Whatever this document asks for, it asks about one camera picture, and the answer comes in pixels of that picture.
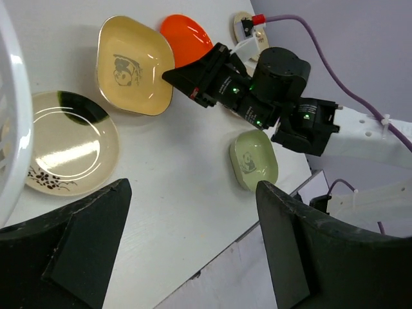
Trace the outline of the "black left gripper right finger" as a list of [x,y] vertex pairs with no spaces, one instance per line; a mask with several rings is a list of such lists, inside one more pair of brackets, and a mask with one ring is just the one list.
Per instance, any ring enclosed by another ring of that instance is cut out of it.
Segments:
[[335,219],[267,181],[256,203],[278,308],[410,308],[411,239]]

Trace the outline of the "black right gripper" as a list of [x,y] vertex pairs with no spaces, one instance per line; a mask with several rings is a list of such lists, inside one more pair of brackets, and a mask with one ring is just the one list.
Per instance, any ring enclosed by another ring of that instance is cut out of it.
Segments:
[[242,60],[222,43],[197,61],[165,71],[162,79],[205,108],[237,100],[250,84]]

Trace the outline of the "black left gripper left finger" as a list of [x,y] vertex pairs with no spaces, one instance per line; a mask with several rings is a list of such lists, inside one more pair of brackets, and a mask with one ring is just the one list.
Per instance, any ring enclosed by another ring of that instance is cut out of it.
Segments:
[[132,190],[118,179],[1,229],[1,308],[102,308]]

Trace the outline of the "yellow square panda plate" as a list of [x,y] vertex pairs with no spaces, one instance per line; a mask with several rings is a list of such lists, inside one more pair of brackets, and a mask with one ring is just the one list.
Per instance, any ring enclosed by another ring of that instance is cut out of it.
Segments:
[[126,16],[113,16],[100,28],[97,84],[114,107],[157,116],[170,105],[173,87],[162,74],[174,68],[174,55],[163,35]]

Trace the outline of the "green square panda plate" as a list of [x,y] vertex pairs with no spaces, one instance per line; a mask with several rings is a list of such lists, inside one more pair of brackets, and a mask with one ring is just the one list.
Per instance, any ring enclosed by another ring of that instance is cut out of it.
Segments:
[[255,192],[258,182],[276,183],[278,163],[272,143],[258,129],[240,134],[229,147],[234,174],[244,190]]

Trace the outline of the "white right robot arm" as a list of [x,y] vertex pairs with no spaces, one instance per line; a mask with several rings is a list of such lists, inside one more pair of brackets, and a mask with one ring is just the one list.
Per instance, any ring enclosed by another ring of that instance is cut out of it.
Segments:
[[217,103],[271,140],[314,156],[349,156],[411,168],[411,124],[329,100],[302,96],[310,65],[284,48],[265,49],[253,76],[223,44],[199,60],[163,73],[164,81],[203,107]]

